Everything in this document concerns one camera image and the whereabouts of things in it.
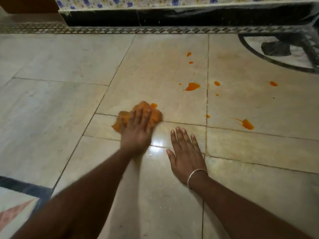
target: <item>orange spill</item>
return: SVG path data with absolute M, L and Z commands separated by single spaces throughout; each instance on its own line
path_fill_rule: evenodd
M 254 126 L 249 122 L 249 120 L 247 119 L 244 119 L 244 120 L 239 120 L 237 118 L 234 118 L 235 120 L 238 120 L 240 122 L 242 122 L 242 126 L 248 130 L 253 130 L 254 129 Z
M 270 81 L 269 84 L 271 84 L 272 86 L 278 86 L 276 82 Z
M 200 87 L 200 84 L 188 83 L 188 87 L 186 88 L 186 91 L 196 90 L 199 87 Z

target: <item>marble floor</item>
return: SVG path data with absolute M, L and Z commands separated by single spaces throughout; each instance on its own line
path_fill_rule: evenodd
M 129 164 L 100 239 L 229 238 L 171 172 L 176 126 L 195 134 L 212 178 L 319 238 L 319 76 L 298 44 L 273 53 L 280 42 L 1 34 L 0 238 L 114 153 L 116 115 L 142 100 L 163 121 Z

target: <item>bangle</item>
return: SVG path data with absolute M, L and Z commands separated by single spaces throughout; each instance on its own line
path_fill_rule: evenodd
M 194 171 L 190 174 L 190 176 L 188 177 L 188 180 L 187 180 L 187 187 L 188 187 L 189 189 L 191 189 L 191 188 L 189 187 L 189 179 L 190 179 L 190 177 L 192 177 L 193 173 L 195 173 L 196 171 L 201 171 L 201 170 L 204 171 L 204 172 L 208 175 L 207 171 L 204 170 L 204 169 L 196 169 L 196 170 L 194 170 Z

